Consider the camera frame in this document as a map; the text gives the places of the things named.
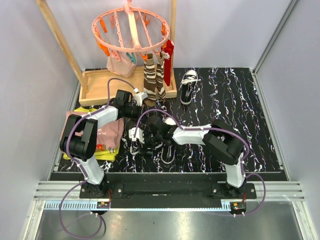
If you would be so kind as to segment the pink round clip hanger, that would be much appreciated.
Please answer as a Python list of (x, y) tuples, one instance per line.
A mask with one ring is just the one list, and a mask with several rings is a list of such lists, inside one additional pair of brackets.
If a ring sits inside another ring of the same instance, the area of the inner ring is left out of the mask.
[[(118, 17), (118, 13), (120, 12), (124, 12), (127, 16), (132, 47), (125, 47)], [(111, 28), (115, 29), (118, 37), (118, 45), (111, 44), (108, 39), (103, 38), (103, 35), (108, 33), (105, 22), (106, 17), (109, 17)], [(162, 40), (157, 43), (152, 43), (152, 38), (148, 30), (148, 24), (151, 18), (155, 18), (161, 23), (160, 33)], [(140, 43), (137, 26), (138, 20), (141, 21), (148, 46), (142, 46)], [(125, 53), (133, 64), (136, 63), (136, 53), (140, 54), (144, 60), (147, 58), (147, 52), (149, 51), (159, 55), (160, 52), (157, 49), (161, 50), (166, 45), (171, 34), (171, 27), (160, 15), (143, 8), (134, 7), (131, 0), (128, 0), (123, 7), (114, 8), (98, 15), (92, 23), (91, 30), (97, 45), (107, 57), (114, 57), (120, 62), (122, 61), (121, 53)]]

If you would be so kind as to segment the right brown striped sock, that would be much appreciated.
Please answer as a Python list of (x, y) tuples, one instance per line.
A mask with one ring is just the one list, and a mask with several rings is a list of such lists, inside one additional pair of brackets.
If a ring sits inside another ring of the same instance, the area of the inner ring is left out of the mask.
[(165, 66), (165, 59), (164, 55), (162, 52), (159, 53), (159, 55), (156, 56), (157, 58), (157, 66), (156, 66), (156, 89), (157, 89), (157, 94), (159, 96), (159, 99), (162, 102), (166, 101), (166, 90), (163, 85), (164, 83), (164, 66)]

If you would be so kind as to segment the wooden drying rack stand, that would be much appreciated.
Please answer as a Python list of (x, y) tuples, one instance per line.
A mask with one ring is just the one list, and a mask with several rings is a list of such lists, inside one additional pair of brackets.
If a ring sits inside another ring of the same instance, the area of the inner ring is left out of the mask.
[[(108, 69), (82, 71), (47, 2), (38, 0), (36, 3), (81, 85), (78, 101), (83, 107), (102, 105), (107, 102), (108, 98), (115, 97), (117, 90), (132, 93), (135, 88), (138, 88), (139, 91), (144, 89), (143, 66), (137, 66), (129, 77), (124, 78), (125, 82), (116, 81), (115, 79), (119, 75), (110, 72)], [(171, 1), (170, 23), (168, 23), (171, 29), (169, 40), (172, 41), (175, 39), (176, 9), (177, 2), (173, 0)]]

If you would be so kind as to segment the yellow-green folded garment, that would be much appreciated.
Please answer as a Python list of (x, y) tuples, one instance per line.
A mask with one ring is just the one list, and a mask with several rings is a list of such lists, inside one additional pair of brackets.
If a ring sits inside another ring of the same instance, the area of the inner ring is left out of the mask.
[[(89, 108), (88, 108), (88, 107), (85, 108), (85, 107), (82, 107), (82, 106), (81, 106), (81, 107), (76, 108), (76, 109), (73, 110), (73, 111), (67, 111), (67, 112), (66, 112), (66, 117), (65, 117), (65, 124), (64, 124), (64, 126), (66, 125), (67, 119), (68, 119), (68, 117), (69, 117), (71, 114), (75, 114), (75, 115), (78, 115), (78, 116), (82, 116), (82, 115), (86, 115), (86, 114), (88, 114), (88, 113), (92, 113), (92, 112), (94, 112), (94, 111), (96, 111), (96, 110), (97, 110), (97, 109), (94, 108), (93, 106), (91, 106), (91, 107), (89, 107)], [(114, 153), (114, 154), (103, 154), (103, 155), (98, 155), (98, 156), (94, 155), (94, 156), (96, 157), (97, 160), (102, 160), (102, 161), (114, 161), (118, 153)]]

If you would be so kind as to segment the white shoelace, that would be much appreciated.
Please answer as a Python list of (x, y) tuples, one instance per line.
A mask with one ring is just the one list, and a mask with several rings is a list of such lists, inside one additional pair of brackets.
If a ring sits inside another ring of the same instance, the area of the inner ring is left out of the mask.
[(141, 152), (142, 144), (139, 141), (132, 141), (129, 147), (129, 152), (131, 155), (137, 155)]

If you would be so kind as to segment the black white sneaker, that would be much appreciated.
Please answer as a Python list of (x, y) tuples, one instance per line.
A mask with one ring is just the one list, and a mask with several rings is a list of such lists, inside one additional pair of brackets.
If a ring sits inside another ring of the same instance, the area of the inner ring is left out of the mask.
[[(164, 122), (168, 125), (176, 125), (175, 121), (171, 117), (167, 117)], [(164, 146), (161, 151), (160, 159), (161, 161), (169, 165), (175, 160), (176, 147), (174, 145)]]
[(180, 82), (180, 102), (183, 105), (189, 105), (193, 98), (193, 92), (198, 82), (201, 79), (198, 77), (198, 74), (195, 70), (188, 70), (182, 77)]

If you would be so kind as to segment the black marble pattern mat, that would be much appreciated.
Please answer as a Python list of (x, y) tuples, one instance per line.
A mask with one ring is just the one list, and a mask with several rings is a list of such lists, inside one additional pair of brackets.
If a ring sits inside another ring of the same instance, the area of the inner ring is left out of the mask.
[[(244, 161), (246, 172), (259, 173), (266, 181), (287, 179), (276, 144), (269, 131), (259, 95), (248, 68), (197, 68), (200, 81), (196, 84), (191, 103), (183, 105), (179, 97), (155, 104), (162, 118), (173, 116), (184, 126), (202, 126), (215, 120), (225, 122), (247, 141), (250, 152)], [(161, 161), (162, 148), (151, 154), (131, 155), (131, 141), (124, 133), (114, 161), (99, 160), (106, 173), (221, 173), (224, 165), (211, 150), (202, 145), (178, 145), (171, 164)]]

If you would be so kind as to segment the left brown striped sock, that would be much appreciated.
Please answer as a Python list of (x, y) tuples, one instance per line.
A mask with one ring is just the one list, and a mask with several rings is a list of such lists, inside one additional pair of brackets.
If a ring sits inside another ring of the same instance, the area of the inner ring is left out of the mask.
[(156, 72), (154, 56), (148, 53), (146, 60), (143, 62), (143, 90), (147, 93), (147, 99), (144, 101), (149, 107), (156, 104)]

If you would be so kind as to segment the brown striped sock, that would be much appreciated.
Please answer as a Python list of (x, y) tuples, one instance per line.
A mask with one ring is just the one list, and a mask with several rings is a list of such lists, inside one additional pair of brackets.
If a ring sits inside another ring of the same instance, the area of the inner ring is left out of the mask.
[(166, 101), (166, 90), (163, 85), (164, 83), (164, 66), (165, 66), (165, 59), (164, 55), (162, 52), (159, 53), (159, 55), (156, 56), (157, 58), (157, 66), (156, 66), (156, 89), (157, 89), (157, 94), (159, 96), (159, 99), (162, 102)]
[(156, 104), (156, 72), (154, 56), (148, 53), (146, 60), (143, 62), (143, 90), (147, 93), (147, 99), (144, 101), (149, 107)]

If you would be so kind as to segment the pink folded t-shirt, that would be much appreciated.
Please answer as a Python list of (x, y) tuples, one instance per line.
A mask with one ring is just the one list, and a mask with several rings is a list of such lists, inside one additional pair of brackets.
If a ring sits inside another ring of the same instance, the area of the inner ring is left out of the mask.
[(110, 122), (97, 130), (96, 150), (94, 155), (118, 153), (124, 131), (124, 119)]

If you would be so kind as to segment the pink hanging garment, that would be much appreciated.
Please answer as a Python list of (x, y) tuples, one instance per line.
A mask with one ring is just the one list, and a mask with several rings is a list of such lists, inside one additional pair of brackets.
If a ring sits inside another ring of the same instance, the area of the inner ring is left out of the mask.
[(118, 61), (114, 56), (110, 55), (107, 57), (106, 68), (116, 75), (121, 75), (123, 77), (129, 77), (137, 64), (133, 64), (128, 57), (122, 57), (121, 61)]

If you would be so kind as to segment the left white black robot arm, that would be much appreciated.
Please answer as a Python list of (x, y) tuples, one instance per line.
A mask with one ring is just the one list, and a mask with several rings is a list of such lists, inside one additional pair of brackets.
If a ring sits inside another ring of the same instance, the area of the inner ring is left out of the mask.
[(60, 139), (59, 148), (76, 162), (91, 184), (90, 192), (97, 198), (108, 193), (108, 186), (102, 182), (105, 174), (94, 156), (98, 129), (121, 118), (137, 120), (142, 114), (142, 105), (148, 97), (146, 92), (118, 90), (116, 97), (94, 112), (84, 115), (70, 114)]

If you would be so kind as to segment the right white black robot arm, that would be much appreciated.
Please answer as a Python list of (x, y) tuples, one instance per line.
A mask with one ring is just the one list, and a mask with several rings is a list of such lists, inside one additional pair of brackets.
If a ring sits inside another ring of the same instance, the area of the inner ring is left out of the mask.
[(163, 143), (172, 145), (202, 145), (223, 163), (226, 172), (227, 192), (239, 198), (245, 192), (243, 159), (249, 154), (247, 141), (220, 120), (202, 126), (178, 125), (168, 117), (165, 120), (153, 115), (146, 121), (145, 129), (137, 127), (133, 136), (148, 148)]

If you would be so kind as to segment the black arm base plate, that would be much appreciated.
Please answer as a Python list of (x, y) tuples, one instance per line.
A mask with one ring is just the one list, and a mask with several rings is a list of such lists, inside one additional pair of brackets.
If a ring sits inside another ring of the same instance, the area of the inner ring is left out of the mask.
[(98, 200), (103, 208), (104, 199), (110, 199), (114, 210), (200, 210), (229, 211), (230, 203), (256, 200), (254, 184), (245, 182), (240, 188), (217, 181), (107, 181), (100, 186), (85, 183), (81, 199)]

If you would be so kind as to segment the red hanging cloth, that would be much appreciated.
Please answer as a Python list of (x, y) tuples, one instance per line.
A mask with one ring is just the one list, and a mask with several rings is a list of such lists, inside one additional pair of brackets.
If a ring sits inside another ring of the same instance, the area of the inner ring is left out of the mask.
[(174, 44), (168, 39), (163, 48), (164, 55), (164, 82), (167, 86), (171, 84), (172, 56), (174, 52)]

